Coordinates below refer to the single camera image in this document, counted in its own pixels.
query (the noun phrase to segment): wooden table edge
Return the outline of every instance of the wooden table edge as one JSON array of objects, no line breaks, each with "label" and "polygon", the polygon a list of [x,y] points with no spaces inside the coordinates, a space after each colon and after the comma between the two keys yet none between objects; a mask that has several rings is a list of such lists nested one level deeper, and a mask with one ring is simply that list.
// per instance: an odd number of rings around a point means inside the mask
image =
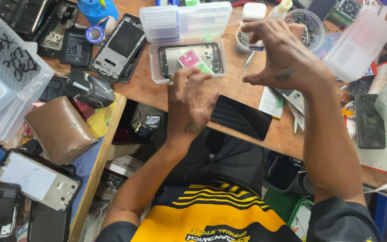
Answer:
[{"label": "wooden table edge", "polygon": [[98,183],[101,178],[101,174],[104,170],[105,162],[107,161],[107,149],[111,146],[123,110],[125,109],[127,100],[126,97],[121,94],[118,94],[116,96],[119,96],[119,98],[118,100],[116,100],[116,106],[114,112],[111,115],[111,120],[105,133],[104,139],[102,140],[102,145],[95,159],[95,164],[92,168],[89,181],[87,184],[85,184],[85,191],[83,193],[82,199],[80,200],[77,213],[70,226],[70,236],[68,241],[71,242],[78,241],[80,232],[83,228],[83,223],[87,217],[87,212],[89,211],[90,205],[92,203],[93,197],[98,187]]}]

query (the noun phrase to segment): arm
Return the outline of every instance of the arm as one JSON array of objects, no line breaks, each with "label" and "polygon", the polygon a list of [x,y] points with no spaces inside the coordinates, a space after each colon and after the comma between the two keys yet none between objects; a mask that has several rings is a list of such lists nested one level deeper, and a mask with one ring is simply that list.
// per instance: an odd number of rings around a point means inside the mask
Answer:
[{"label": "arm", "polygon": [[211,96],[205,105],[195,102],[195,94],[210,74],[200,74],[200,69],[180,69],[171,77],[168,86],[167,140],[164,145],[117,192],[105,218],[103,228],[127,221],[140,225],[139,216],[150,202],[166,176],[183,157],[191,142],[210,120],[218,94]]},{"label": "arm", "polygon": [[254,33],[251,43],[264,41],[267,64],[261,73],[243,81],[303,93],[304,163],[315,185],[315,203],[339,197],[365,205],[361,166],[342,119],[335,77],[293,35],[297,29],[299,25],[274,20],[245,24],[242,30]]}]

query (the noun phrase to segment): yellow and black jersey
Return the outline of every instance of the yellow and black jersey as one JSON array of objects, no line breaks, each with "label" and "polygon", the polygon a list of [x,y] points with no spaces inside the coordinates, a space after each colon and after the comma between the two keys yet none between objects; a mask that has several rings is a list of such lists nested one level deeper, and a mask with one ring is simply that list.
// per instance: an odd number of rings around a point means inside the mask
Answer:
[{"label": "yellow and black jersey", "polygon": [[[315,205],[308,241],[379,241],[365,206],[333,198]],[[140,225],[107,226],[96,242],[301,241],[254,191],[228,180],[169,186]]]}]

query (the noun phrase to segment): plastic cup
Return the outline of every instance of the plastic cup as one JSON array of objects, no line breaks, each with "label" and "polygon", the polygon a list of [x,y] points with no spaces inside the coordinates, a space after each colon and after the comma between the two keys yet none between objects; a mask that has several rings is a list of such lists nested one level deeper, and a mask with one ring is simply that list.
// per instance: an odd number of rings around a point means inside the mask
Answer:
[{"label": "plastic cup", "polygon": [[[251,52],[251,50],[249,50],[249,47],[241,44],[240,40],[238,39],[238,33],[241,32],[241,26],[243,25],[240,24],[240,26],[237,29],[237,32],[235,33],[235,39],[237,40],[236,49],[241,53],[248,53],[248,52]],[[262,45],[262,41],[258,41],[255,43],[255,46],[261,46],[261,45]]]},{"label": "plastic cup", "polygon": [[303,16],[305,15],[308,18],[308,23],[309,23],[309,28],[313,29],[313,34],[314,34],[314,42],[311,42],[310,47],[308,49],[311,52],[314,52],[317,50],[322,44],[325,39],[325,28],[323,27],[322,22],[320,19],[316,16],[316,14],[305,10],[305,9],[295,9],[290,11],[286,15],[286,22],[290,22],[292,18],[290,17],[296,17],[296,16]]}]

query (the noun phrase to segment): roll of tape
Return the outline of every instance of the roll of tape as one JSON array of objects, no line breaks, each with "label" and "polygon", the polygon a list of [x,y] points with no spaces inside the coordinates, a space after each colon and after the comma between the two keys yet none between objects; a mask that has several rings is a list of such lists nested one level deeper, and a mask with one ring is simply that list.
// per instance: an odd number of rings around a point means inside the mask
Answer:
[{"label": "roll of tape", "polygon": [[99,43],[104,40],[104,29],[99,25],[92,25],[86,29],[85,37],[91,43]]}]

